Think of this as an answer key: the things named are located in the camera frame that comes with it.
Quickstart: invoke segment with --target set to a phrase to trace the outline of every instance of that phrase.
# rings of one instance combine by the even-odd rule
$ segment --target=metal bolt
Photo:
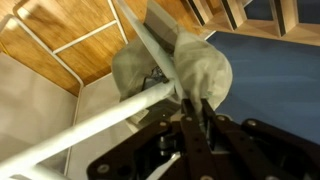
[[[164,122],[164,121],[161,121],[159,125],[160,125],[160,126],[166,126],[166,125],[167,125],[167,123],[166,123],[166,122]]]
[[[267,176],[266,180],[280,180],[280,179],[275,176]]]
[[[218,119],[219,119],[220,121],[226,120],[226,118],[225,118],[224,116],[218,116]]]
[[[192,121],[192,118],[188,116],[188,117],[186,117],[186,120],[187,121]]]
[[[101,164],[98,169],[97,172],[100,174],[105,174],[109,171],[110,166],[108,164]]]
[[[254,120],[249,120],[248,124],[251,125],[251,126],[256,126],[257,125],[257,123]]]
[[[213,178],[208,175],[203,175],[203,176],[201,176],[200,180],[213,180]]]

